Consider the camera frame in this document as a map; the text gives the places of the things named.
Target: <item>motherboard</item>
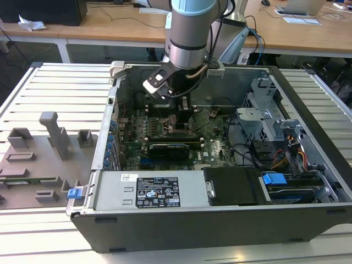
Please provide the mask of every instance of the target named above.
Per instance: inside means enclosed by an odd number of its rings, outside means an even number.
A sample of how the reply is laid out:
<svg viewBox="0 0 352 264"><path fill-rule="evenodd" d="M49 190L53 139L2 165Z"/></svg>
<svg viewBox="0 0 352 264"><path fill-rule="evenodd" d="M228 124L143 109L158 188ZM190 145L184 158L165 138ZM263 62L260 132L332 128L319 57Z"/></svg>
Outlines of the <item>motherboard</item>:
<svg viewBox="0 0 352 264"><path fill-rule="evenodd" d="M124 171L182 171L235 166L227 140L229 115L198 109L182 127L174 115L126 111L118 138Z"/></svg>

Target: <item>white crumpled paper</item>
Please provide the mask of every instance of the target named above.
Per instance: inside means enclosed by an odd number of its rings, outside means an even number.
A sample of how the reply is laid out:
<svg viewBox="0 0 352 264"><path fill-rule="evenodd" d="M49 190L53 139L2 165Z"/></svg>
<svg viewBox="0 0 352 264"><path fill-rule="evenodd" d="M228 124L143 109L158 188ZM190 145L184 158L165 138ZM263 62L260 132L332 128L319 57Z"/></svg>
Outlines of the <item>white crumpled paper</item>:
<svg viewBox="0 0 352 264"><path fill-rule="evenodd" d="M32 30L46 29L46 26L41 21L33 22L22 18L20 15L18 15L18 17L20 18L20 21L18 22L18 24L22 29L25 29L31 32Z"/></svg>

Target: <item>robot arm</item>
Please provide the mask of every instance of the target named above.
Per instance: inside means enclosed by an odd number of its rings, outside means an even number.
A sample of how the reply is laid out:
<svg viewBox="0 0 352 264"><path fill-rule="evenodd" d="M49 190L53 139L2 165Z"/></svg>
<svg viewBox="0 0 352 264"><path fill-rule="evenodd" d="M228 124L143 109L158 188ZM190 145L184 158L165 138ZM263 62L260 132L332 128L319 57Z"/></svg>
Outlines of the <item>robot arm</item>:
<svg viewBox="0 0 352 264"><path fill-rule="evenodd" d="M173 98L203 76L210 26L232 5L228 0L148 0L148 4L165 10L172 6L170 62L151 74L143 85L154 96Z"/></svg>

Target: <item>power supply label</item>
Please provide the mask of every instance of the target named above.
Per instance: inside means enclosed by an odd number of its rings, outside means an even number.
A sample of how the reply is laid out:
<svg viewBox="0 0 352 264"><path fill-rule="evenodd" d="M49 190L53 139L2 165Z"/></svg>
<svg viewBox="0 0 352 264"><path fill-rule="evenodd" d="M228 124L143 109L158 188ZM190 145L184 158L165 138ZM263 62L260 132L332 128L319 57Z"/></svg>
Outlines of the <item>power supply label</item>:
<svg viewBox="0 0 352 264"><path fill-rule="evenodd" d="M137 178L138 208L180 207L178 178Z"/></svg>

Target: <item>green circuit board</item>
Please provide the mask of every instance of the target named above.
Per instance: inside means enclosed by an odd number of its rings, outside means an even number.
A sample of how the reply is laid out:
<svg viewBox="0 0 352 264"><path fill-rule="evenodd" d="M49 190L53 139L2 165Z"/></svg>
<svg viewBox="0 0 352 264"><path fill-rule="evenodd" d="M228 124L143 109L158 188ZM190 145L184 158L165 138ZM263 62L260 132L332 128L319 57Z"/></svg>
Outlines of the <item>green circuit board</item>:
<svg viewBox="0 0 352 264"><path fill-rule="evenodd" d="M169 118L148 117L145 113L136 112L129 115L128 119L129 124L124 128L122 138L125 146L125 161L122 165L124 171L182 171L236 165L224 136L227 129L227 115L214 115L210 109L201 109L191 117L189 126L181 131L168 129ZM170 136L170 133L174 135L176 133L181 137L202 138L201 147L191 149L188 158L182 161L151 161L148 157L148 147L152 143L147 138L162 140ZM192 142L174 143L192 144Z"/></svg>

